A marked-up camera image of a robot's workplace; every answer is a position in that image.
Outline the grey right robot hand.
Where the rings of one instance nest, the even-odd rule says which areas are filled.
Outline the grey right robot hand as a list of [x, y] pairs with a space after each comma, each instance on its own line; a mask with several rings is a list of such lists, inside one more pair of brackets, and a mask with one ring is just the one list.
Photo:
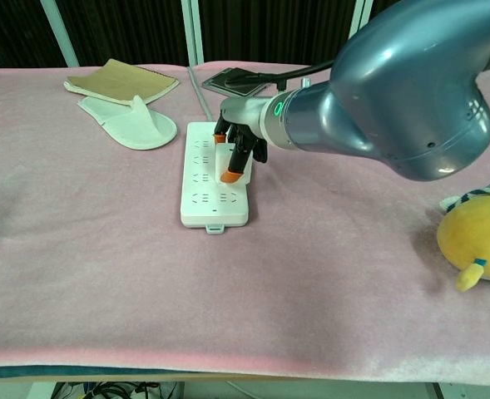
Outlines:
[[260, 132], [260, 112], [266, 102], [265, 98], [231, 97], [220, 104], [214, 141], [220, 144], [229, 140], [235, 144], [229, 164], [220, 176], [222, 182], [237, 182], [244, 174], [250, 156], [260, 163], [268, 160], [267, 141]]

